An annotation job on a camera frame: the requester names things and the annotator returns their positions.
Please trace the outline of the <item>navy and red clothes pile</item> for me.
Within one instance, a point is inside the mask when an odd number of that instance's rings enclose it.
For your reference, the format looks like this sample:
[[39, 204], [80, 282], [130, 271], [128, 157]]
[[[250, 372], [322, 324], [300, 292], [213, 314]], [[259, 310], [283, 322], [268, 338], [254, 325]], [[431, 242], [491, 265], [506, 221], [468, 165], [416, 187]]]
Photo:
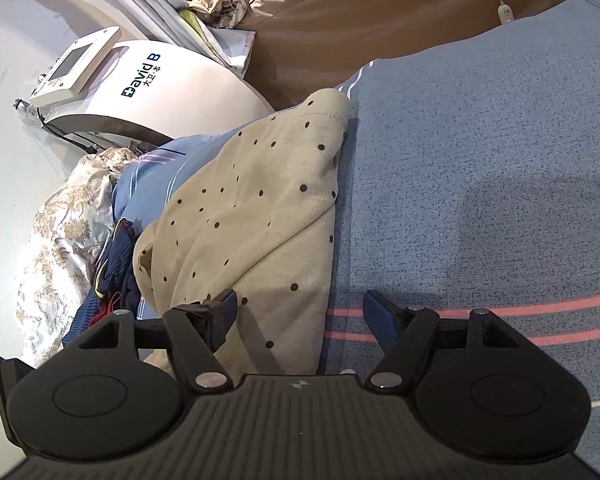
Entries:
[[127, 310], [137, 316], [142, 294], [132, 263], [136, 240], [133, 223], [120, 219], [98, 257], [92, 287], [76, 311], [68, 333], [61, 338], [64, 347], [115, 310]]

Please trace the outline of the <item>floral beige quilt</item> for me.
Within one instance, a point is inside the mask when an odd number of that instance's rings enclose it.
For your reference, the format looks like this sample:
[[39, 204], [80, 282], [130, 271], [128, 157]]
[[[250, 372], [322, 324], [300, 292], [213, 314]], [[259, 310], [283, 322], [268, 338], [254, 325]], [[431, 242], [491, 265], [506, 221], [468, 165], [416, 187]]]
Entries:
[[61, 350], [114, 229], [114, 187], [134, 160], [128, 148], [85, 155], [38, 208], [17, 296], [24, 362], [37, 367]]

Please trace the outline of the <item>blue striped bed sheet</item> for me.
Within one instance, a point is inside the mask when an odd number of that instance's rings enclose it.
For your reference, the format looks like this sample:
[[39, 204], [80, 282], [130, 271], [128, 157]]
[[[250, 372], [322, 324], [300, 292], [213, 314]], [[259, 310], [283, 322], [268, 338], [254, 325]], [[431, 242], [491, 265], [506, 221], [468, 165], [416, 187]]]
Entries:
[[[600, 479], [600, 0], [370, 62], [336, 90], [351, 116], [315, 373], [189, 391], [164, 314], [143, 341], [118, 321], [149, 350], [126, 368], [176, 414], [176, 473]], [[365, 387], [384, 356], [370, 289], [440, 316], [405, 391]]]

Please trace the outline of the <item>white David B machine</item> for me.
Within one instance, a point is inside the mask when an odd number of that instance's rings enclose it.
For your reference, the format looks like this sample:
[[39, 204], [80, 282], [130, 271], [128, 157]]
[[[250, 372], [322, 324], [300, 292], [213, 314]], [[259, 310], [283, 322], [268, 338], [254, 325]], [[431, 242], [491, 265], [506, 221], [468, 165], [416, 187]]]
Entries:
[[117, 26], [74, 40], [14, 107], [26, 124], [86, 154], [114, 146], [116, 136], [149, 146], [218, 136], [273, 110], [210, 58], [166, 42], [125, 40]]

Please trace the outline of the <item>brown covered sofa bed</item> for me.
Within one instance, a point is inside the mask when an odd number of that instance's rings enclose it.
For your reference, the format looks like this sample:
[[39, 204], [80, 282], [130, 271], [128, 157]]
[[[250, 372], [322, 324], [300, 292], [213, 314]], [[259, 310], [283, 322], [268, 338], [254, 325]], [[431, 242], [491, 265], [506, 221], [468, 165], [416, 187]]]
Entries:
[[[504, 0], [526, 18], [565, 0]], [[339, 84], [376, 58], [400, 58], [501, 25], [498, 0], [252, 0], [247, 81], [275, 108]]]

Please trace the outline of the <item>beige polka dot shirt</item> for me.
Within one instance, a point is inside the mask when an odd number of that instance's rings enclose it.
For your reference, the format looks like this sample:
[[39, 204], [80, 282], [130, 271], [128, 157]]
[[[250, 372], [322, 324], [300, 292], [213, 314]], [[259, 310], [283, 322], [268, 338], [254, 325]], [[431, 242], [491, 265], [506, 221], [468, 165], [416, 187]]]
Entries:
[[235, 292], [216, 352], [230, 377], [317, 370], [350, 116], [343, 92], [322, 89], [243, 126], [136, 243], [136, 282], [159, 314]]

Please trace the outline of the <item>white corded switch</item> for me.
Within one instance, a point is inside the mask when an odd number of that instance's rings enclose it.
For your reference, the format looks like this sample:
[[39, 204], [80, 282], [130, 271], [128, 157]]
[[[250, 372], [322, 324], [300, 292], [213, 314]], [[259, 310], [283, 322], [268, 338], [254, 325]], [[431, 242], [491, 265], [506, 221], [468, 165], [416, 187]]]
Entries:
[[502, 25], [515, 19], [512, 8], [504, 0], [498, 0], [498, 19]]

